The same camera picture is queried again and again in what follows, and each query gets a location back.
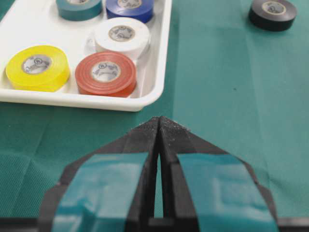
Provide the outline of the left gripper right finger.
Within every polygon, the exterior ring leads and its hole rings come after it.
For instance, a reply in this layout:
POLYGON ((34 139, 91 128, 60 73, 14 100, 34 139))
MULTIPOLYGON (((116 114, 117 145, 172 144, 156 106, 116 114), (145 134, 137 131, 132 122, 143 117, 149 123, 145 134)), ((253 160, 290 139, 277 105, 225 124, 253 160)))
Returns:
POLYGON ((270 191, 251 166, 162 116, 163 213, 177 232, 276 232, 270 191))

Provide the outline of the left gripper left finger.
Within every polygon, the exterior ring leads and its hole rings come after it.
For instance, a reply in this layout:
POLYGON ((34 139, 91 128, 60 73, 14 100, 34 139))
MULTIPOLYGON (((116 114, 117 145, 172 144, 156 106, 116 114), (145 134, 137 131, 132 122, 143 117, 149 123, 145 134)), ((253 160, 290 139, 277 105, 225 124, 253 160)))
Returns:
POLYGON ((154 216, 159 119, 68 164, 44 195, 41 232, 146 232, 154 216))

